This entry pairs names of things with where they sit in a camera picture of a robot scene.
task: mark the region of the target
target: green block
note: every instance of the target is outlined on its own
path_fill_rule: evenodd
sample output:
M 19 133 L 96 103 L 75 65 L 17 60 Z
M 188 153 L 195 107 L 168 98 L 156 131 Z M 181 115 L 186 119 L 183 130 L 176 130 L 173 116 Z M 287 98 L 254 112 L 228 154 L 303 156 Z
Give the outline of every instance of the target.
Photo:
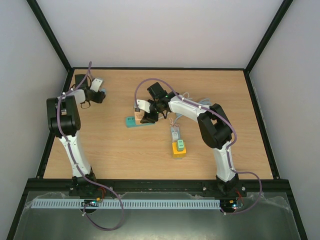
M 176 142 L 176 149 L 178 150 L 178 152 L 181 152 L 185 149 L 185 144 L 184 144 L 184 141 L 182 139 L 179 139 L 177 142 Z
M 125 118 L 125 125 L 127 128 L 143 127 L 148 125 L 154 125 L 154 123 L 144 123 L 136 125 L 135 116 L 127 116 Z

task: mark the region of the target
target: white cable tray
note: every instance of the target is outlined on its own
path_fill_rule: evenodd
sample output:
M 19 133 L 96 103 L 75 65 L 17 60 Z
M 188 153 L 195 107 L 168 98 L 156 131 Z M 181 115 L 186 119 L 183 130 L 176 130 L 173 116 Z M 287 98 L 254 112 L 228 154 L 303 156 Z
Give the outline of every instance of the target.
M 79 209 L 84 206 L 84 199 L 35 199 L 32 209 Z M 190 200 L 166 200 L 166 199 L 123 199 L 125 209 L 220 209 L 220 200 L 190 199 Z M 120 209 L 117 199 L 105 199 L 102 203 L 88 206 L 88 209 Z

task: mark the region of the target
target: white wall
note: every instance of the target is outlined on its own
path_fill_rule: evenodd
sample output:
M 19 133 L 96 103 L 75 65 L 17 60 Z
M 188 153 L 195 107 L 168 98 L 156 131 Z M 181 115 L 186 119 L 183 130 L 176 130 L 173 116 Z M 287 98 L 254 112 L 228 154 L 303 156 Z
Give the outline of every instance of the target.
M 38 0 L 70 64 L 245 68 L 282 0 Z
M 6 239 L 49 134 L 46 99 L 67 72 L 25 0 L 0 1 L 0 239 Z
M 251 72 L 282 178 L 310 240 L 320 223 L 320 1 L 294 1 Z

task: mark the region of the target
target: black metal frame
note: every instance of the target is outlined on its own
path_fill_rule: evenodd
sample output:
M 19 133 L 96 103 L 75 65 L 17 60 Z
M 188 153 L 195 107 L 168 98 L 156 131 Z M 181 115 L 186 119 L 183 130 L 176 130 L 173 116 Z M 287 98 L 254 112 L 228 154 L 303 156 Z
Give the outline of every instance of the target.
M 36 0 L 26 0 L 30 5 L 34 15 L 38 19 L 40 25 L 42 26 L 45 34 L 47 35 L 49 41 L 51 42 L 53 48 L 55 49 L 57 55 L 59 56 L 61 62 L 63 63 L 68 75 L 65 80 L 63 87 L 63 92 L 69 89 L 72 77 L 74 75 L 75 69 L 86 69 L 87 67 L 71 67 L 69 64 L 58 40 L 56 39 L 52 29 L 49 26 L 43 12 L 41 11 Z M 276 28 L 280 24 L 282 18 L 287 12 L 293 0 L 283 0 L 279 10 L 274 16 L 270 26 L 268 27 L 266 33 L 264 34 L 261 42 L 259 43 L 256 51 L 254 52 L 250 62 L 248 63 L 246 69 L 243 68 L 184 68 L 184 67 L 93 67 L 92 69 L 106 69 L 106 70 L 201 70 L 201 71 L 243 71 L 248 91 L 251 97 L 253 109 L 256 115 L 260 133 L 262 136 L 263 144 L 269 161 L 270 169 L 272 172 L 273 180 L 262 180 L 263 191 L 266 193 L 286 193 L 290 207 L 293 211 L 294 219 L 300 234 L 301 239 L 307 239 L 307 235 L 300 218 L 300 214 L 297 208 L 295 198 L 293 196 L 290 184 L 288 180 L 280 179 L 279 171 L 275 162 L 275 158 L 270 146 L 270 142 L 267 136 L 264 121 L 260 112 L 260 108 L 257 102 L 257 98 L 252 86 L 250 79 L 250 72 L 256 64 L 258 58 L 262 54 L 269 40 L 271 39 Z M 28 193 L 30 191 L 37 192 L 67 192 L 69 191 L 70 179 L 43 179 L 48 158 L 51 152 L 51 148 L 54 142 L 54 136 L 50 134 L 48 136 L 43 156 L 37 171 L 36 178 L 31 178 L 27 181 L 25 189 L 23 191 L 20 203 L 18 205 L 16 214 L 14 216 L 7 240 L 14 239 L 16 229 L 18 227 L 19 219 L 22 214 L 23 208 L 25 206 Z M 216 185 L 216 180 L 116 180 L 116 179 L 99 179 L 99 183 L 105 184 L 107 186 L 112 186 L 113 189 L 118 193 L 124 192 L 136 192 L 136 191 L 157 191 L 157 192 L 188 192 L 190 194 L 197 194 L 199 196 L 205 197 L 215 197 L 217 199 L 227 199 L 230 197 L 225 197 L 220 194 L 217 189 L 212 186 Z M 245 187 L 247 192 L 258 192 L 259 183 L 257 180 L 240 180 L 239 184 Z

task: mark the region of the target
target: wooden tabletop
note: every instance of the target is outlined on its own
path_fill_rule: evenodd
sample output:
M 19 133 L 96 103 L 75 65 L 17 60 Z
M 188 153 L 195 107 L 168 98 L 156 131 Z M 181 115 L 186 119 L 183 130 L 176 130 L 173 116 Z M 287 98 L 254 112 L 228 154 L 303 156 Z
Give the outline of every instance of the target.
M 75 70 L 84 74 L 86 70 Z M 262 179 L 272 179 L 269 162 L 254 113 L 246 80 L 242 71 L 218 70 L 92 70 L 93 76 L 103 78 L 106 98 L 103 103 L 92 102 L 88 109 L 78 106 L 80 137 L 85 155 L 98 179 L 150 180 L 210 180 L 216 178 L 217 168 L 213 150 L 201 138 L 198 123 L 181 117 L 181 138 L 186 157 L 174 159 L 169 119 L 155 125 L 127 128 L 125 118 L 134 115 L 134 93 L 137 85 L 147 78 L 159 78 L 177 92 L 189 92 L 193 101 L 210 98 L 220 104 L 235 128 L 238 141 L 231 147 L 238 171 L 251 171 Z M 138 99 L 148 100 L 144 83 Z M 63 145 L 54 140 L 44 178 L 69 179 L 72 169 Z M 240 179 L 254 179 L 242 174 Z

